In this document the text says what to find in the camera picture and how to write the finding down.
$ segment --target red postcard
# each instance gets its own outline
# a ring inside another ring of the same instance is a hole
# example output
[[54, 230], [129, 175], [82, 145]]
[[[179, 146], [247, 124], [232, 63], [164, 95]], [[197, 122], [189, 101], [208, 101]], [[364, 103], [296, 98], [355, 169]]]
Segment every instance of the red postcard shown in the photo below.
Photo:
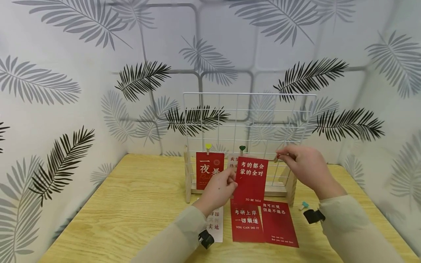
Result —
[[267, 243], [298, 247], [297, 236], [287, 203], [264, 201], [262, 221]]
[[224, 170], [223, 153], [196, 152], [196, 189], [204, 190], [211, 177]]
[[262, 205], [266, 184], [267, 165], [264, 159], [238, 157], [234, 201], [238, 204]]
[[231, 199], [231, 223], [234, 242], [264, 243], [257, 205], [239, 205]]

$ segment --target hand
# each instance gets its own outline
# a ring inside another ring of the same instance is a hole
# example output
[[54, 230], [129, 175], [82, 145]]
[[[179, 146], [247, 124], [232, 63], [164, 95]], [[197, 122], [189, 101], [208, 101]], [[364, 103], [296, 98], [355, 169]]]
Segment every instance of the hand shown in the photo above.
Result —
[[237, 186], [235, 170], [233, 168], [225, 169], [212, 176], [202, 196], [193, 206], [199, 209], [205, 217], [208, 217], [212, 211], [226, 204]]
[[300, 182], [311, 188], [319, 200], [346, 195], [345, 189], [329, 172], [322, 154], [311, 147], [288, 145], [276, 151]]

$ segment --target left hand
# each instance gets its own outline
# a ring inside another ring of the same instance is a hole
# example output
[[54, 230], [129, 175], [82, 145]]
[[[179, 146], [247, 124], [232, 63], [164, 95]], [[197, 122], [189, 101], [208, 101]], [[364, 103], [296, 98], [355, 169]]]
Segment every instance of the left hand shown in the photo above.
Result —
[[212, 211], [226, 204], [237, 186], [234, 168], [225, 169], [212, 176], [202, 196], [193, 206], [207, 218]]

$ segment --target wrist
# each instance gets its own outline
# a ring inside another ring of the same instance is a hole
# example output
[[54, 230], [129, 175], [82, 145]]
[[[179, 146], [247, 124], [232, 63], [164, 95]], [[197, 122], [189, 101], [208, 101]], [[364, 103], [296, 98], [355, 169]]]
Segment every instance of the wrist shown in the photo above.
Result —
[[338, 183], [334, 178], [328, 183], [324, 183], [320, 187], [314, 189], [315, 194], [318, 199], [325, 200], [334, 197], [341, 197], [347, 195], [346, 190]]
[[196, 207], [202, 214], [207, 218], [213, 209], [209, 204], [206, 203], [202, 198], [199, 198], [196, 202], [192, 204], [194, 207]]

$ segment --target sleeve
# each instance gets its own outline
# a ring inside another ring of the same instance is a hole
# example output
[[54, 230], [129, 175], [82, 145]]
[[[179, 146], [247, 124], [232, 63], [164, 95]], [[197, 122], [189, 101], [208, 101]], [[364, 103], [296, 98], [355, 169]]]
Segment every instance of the sleeve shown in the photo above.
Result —
[[323, 233], [344, 263], [403, 262], [352, 196], [322, 200], [319, 210]]
[[182, 263], [199, 246], [199, 234], [205, 229], [203, 213], [189, 206], [139, 251], [131, 263]]

